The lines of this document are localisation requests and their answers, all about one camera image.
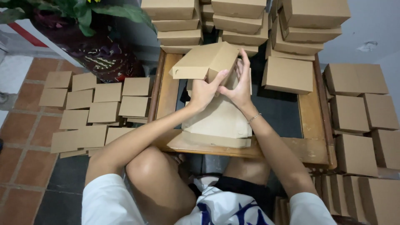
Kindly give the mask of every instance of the thigh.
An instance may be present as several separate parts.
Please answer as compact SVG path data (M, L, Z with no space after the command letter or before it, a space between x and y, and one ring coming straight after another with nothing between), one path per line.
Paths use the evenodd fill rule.
M270 171L271 168L264 159L231 157L223 175L266 185Z
M196 196L178 174L178 164L156 147L141 152L126 166L141 214L151 225L174 224L190 214Z

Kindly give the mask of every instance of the potted plant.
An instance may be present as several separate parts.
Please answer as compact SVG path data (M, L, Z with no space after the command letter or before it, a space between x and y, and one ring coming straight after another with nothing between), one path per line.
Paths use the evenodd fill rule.
M104 5L100 0L0 0L0 24L29 19L50 41L75 58L104 82L144 76L129 45L112 31L111 16L143 22L154 32L151 19L140 7Z

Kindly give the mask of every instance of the wooden frame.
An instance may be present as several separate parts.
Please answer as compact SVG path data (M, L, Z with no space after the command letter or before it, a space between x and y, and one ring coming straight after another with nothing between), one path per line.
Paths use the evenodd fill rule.
M160 59L154 82L148 121L166 116L175 111L179 80L172 79L169 70L182 58L181 54L160 52ZM334 140L330 126L328 103L319 66L318 54L314 64L314 91L299 95L299 110L303 139L282 138L299 159L307 166L321 169L334 169L337 166ZM156 141L162 151L226 155L245 158L264 157L255 136L251 137L249 148L204 146L186 142L180 135L182 130L171 130Z

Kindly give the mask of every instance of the forearm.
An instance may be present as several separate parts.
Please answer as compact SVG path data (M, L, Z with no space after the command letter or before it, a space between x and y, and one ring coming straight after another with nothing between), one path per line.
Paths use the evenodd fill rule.
M86 184L101 175L119 173L156 138L196 113L198 109L188 105L168 116L140 126L104 146L90 159Z
M241 108L249 121L258 114L253 104ZM310 175L306 168L281 140L280 136L261 116L256 117L250 125L257 137L257 141L276 176L282 183L289 197L300 192L316 193Z

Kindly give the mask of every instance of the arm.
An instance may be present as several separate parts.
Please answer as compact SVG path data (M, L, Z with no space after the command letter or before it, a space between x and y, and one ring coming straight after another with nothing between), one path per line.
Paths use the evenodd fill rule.
M192 98L186 107L136 128L104 146L100 152L90 158L85 185L102 175L118 174L156 138L203 111L227 74L227 70L219 72L210 84L204 80L193 80Z
M258 114L250 99L250 76L248 74L250 62L246 52L240 51L243 60L238 60L236 72L240 76L235 90L228 90L220 86L218 92L226 95L241 110L249 121ZM304 165L281 140L279 135L261 116L250 122L267 163L275 172L288 194L289 198L301 192L310 192L317 195L311 177Z

